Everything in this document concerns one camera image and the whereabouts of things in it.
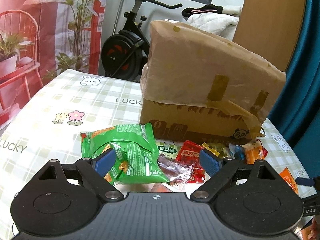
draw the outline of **teal curtain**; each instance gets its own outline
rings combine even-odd
[[[293,148],[294,153],[299,158],[309,177],[317,177],[320,175],[319,138],[320,110],[302,138]]]
[[[319,64],[320,0],[306,0],[300,36],[286,72],[287,81],[269,114],[271,122],[292,148],[306,132],[320,107]]]

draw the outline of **flower print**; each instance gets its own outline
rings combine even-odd
[[[67,118],[67,115],[65,113],[61,113],[61,114],[56,114],[56,118],[55,120],[57,121],[63,121],[64,119]]]
[[[69,120],[68,124],[70,125],[81,125],[82,122],[76,122],[82,120],[82,117],[84,116],[84,112],[79,112],[77,110],[73,111],[72,113],[69,113]]]
[[[69,117],[69,120],[70,121],[80,121],[82,120],[82,116],[84,116],[84,113],[83,112],[79,112],[79,111],[73,111],[72,113],[69,113],[68,114],[70,117]]]
[[[56,114],[55,120],[53,120],[52,122],[54,124],[62,124],[63,120],[66,118],[67,118],[67,115],[65,113]]]

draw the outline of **orange snack packet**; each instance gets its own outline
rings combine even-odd
[[[242,147],[245,149],[247,164],[254,164],[255,160],[258,159],[264,160],[263,147],[260,140],[255,143],[247,143]]]
[[[288,170],[288,168],[286,167],[283,171],[281,171],[279,173],[279,175],[282,177],[282,179],[284,179],[284,181],[290,186],[290,188],[292,188],[292,190],[299,195],[298,192],[298,187],[297,184],[293,178],[293,176],[291,175],[290,171]]]

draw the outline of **red candy wrapper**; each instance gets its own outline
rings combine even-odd
[[[205,179],[205,171],[200,165],[199,153],[203,149],[200,145],[185,141],[182,145],[176,160],[192,165],[194,167],[193,173],[187,183],[203,183]]]

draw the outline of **metal screw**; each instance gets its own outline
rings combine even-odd
[[[121,193],[119,191],[111,190],[108,191],[105,196],[109,199],[118,199],[121,197]]]
[[[195,198],[200,198],[200,199],[204,199],[204,198],[207,198],[209,197],[209,193],[204,191],[204,190],[198,190],[196,192],[193,193],[193,196]]]

